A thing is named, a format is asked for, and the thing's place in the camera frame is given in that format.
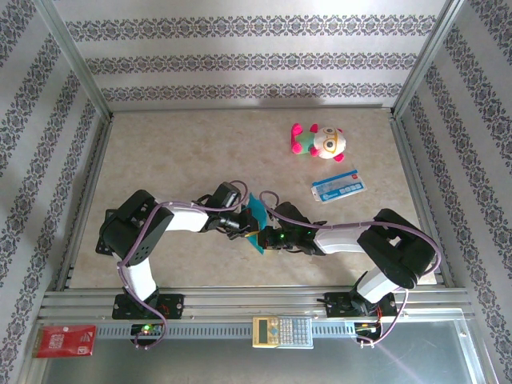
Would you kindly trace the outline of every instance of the calculator display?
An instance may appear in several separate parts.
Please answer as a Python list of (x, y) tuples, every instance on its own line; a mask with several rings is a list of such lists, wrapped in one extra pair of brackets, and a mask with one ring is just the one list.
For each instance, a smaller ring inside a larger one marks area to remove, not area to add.
[(259, 342), (261, 344), (266, 344), (267, 341), (267, 330), (268, 323), (266, 320), (260, 320), (259, 321)]

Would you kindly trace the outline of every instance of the wire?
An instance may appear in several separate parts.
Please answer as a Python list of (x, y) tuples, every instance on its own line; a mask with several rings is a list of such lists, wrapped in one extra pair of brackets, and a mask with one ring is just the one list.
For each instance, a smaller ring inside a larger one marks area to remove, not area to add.
[[(245, 184), (241, 180), (233, 180), (231, 182), (231, 184), (233, 184), (233, 183), (241, 184), (244, 187), (245, 192), (244, 192), (243, 197), (240, 198), (236, 204), (234, 204), (228, 208), (209, 208), (206, 206), (200, 206), (198, 204), (194, 204), (192, 202), (161, 202), (161, 203), (157, 204), (150, 212), (150, 215), (147, 217), (146, 222), (142, 226), (140, 233), (138, 234), (137, 238), (135, 239), (134, 244), (128, 251), (128, 254), (126, 254), (126, 257), (123, 260), (121, 260), (120, 262), (118, 262), (117, 268), (118, 268), (119, 277), (122, 281), (122, 284), (123, 284), (126, 292), (131, 297), (133, 297), (135, 299), (135, 301), (138, 302), (143, 308), (145, 308), (152, 314), (155, 314), (162, 320), (162, 331), (160, 333), (160, 337), (158, 339), (156, 339), (154, 342), (152, 342), (151, 344), (149, 344), (148, 346), (144, 346), (145, 350), (150, 350), (151, 348), (155, 347), (157, 344), (159, 344), (164, 339), (164, 337), (166, 336), (166, 332), (167, 332), (167, 319), (165, 318), (165, 316), (163, 314), (158, 312), (155, 308), (149, 306), (143, 300), (141, 300), (137, 296), (137, 294), (132, 290), (132, 288), (130, 287), (130, 283), (128, 282), (128, 279), (126, 278), (125, 273), (124, 273), (124, 269), (126, 268), (126, 265), (128, 264), (128, 262), (130, 262), (131, 258), (134, 256), (135, 251), (137, 250), (138, 246), (140, 246), (142, 240), (144, 239), (144, 235), (146, 234), (148, 228), (150, 227), (150, 224), (153, 221), (153, 218), (156, 215), (156, 213), (158, 212), (158, 210), (160, 210), (164, 206), (195, 208), (197, 210), (201, 210), (204, 212), (207, 212), (207, 211), (209, 211), (209, 212), (225, 212), (228, 210), (236, 210), (239, 206), (241, 206), (244, 203), (245, 200), (247, 200), (247, 196), (249, 194), (249, 187), (247, 186), (247, 184)], [(139, 338), (140, 334), (141, 333), (137, 333), (135, 335), (135, 340), (134, 340), (135, 348), (140, 348), (140, 344), (138, 344), (138, 338)]]
[[(313, 229), (317, 229), (317, 230), (350, 229), (350, 228), (361, 228), (363, 226), (383, 226), (385, 228), (389, 227), (389, 228), (396, 228), (398, 230), (404, 230), (405, 232), (409, 232), (410, 234), (413, 234), (413, 235), (418, 236), (421, 239), (425, 240), (434, 249), (435, 257), (436, 257), (435, 263), (432, 265), (431, 268), (429, 268), (428, 270), (425, 271), (423, 276), (425, 276), (426, 274), (429, 274), (430, 272), (436, 270), (437, 268), (439, 268), (439, 265), (441, 264), (441, 258), (442, 258), (441, 249), (439, 248), (439, 246), (436, 244), (436, 242), (434, 240), (429, 238), (426, 234), (424, 234), (420, 230), (416, 230), (414, 228), (410, 228), (408, 226), (403, 226), (403, 225), (400, 225), (400, 224), (394, 224), (392, 222), (349, 222), (349, 223), (346, 223), (346, 224), (336, 224), (336, 225), (333, 225), (333, 226), (326, 226), (326, 225), (321, 226), (319, 224), (309, 224), (307, 222), (300, 222), (298, 220), (293, 220), (292, 218), (287, 218), (286, 216), (283, 216), (282, 214), (279, 214), (275, 210), (270, 208), (265, 203), (265, 201), (263, 200), (263, 195), (264, 194), (271, 194), (272, 196), (274, 196), (276, 198), (276, 206), (279, 204), (279, 196), (278, 196), (278, 194), (276, 194), (275, 192), (273, 192), (271, 190), (264, 190), (263, 192), (261, 192), (259, 194), (259, 200), (260, 200), (260, 202), (263, 204), (263, 206), (265, 207), (265, 209), (268, 212), (270, 212), (276, 218), (280, 218), (281, 220), (283, 220), (285, 222), (289, 222), (291, 224), (295, 224), (296, 226), (304, 226), (304, 227), (307, 227), (307, 228), (313, 228)], [(404, 297), (404, 300), (403, 300), (402, 306), (400, 307), (400, 310), (398, 310), (397, 315), (394, 317), (394, 320), (390, 324), (390, 327), (387, 329), (387, 331), (383, 335), (381, 335), (377, 340), (374, 341), (371, 338), (367, 338), (366, 336), (358, 335), (358, 337), (361, 340), (365, 340), (365, 341), (368, 342), (368, 343), (361, 342), (362, 346), (373, 346), (375, 344), (378, 344), (385, 337), (387, 337), (388, 334), (390, 334), (390, 332), (393, 330), (395, 324), (397, 323), (398, 318), (402, 314), (403, 309), (405, 308), (405, 306), (407, 304), (408, 297), (409, 297), (409, 291), (406, 290), (406, 296)]]

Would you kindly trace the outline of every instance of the pink plush toy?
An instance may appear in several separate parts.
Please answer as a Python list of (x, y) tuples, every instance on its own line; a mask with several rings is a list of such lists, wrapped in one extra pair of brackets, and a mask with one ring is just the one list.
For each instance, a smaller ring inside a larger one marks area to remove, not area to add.
[(309, 132), (303, 132), (299, 123), (291, 127), (291, 151), (294, 154), (310, 153), (320, 158), (333, 158), (342, 162), (345, 155), (342, 153), (346, 147), (343, 131), (337, 128), (318, 128), (313, 124)]

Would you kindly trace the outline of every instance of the small package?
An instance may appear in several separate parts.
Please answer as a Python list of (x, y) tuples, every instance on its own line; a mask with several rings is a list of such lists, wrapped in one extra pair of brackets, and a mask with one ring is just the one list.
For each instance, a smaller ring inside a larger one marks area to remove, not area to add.
[(365, 183), (356, 169), (320, 182), (314, 182), (313, 188), (311, 188), (317, 202), (333, 202), (364, 190), (366, 190)]
[(38, 332), (35, 358), (71, 358), (93, 354), (96, 326), (44, 326)]

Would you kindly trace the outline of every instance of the plush toy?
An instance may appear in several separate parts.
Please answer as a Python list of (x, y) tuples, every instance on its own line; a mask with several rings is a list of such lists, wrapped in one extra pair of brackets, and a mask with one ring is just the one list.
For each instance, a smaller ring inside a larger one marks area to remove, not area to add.
[(318, 128), (313, 124), (309, 132), (303, 132), (299, 123), (291, 127), (291, 151), (294, 154), (307, 154), (320, 158), (333, 158), (342, 162), (346, 147), (343, 131), (339, 128)]

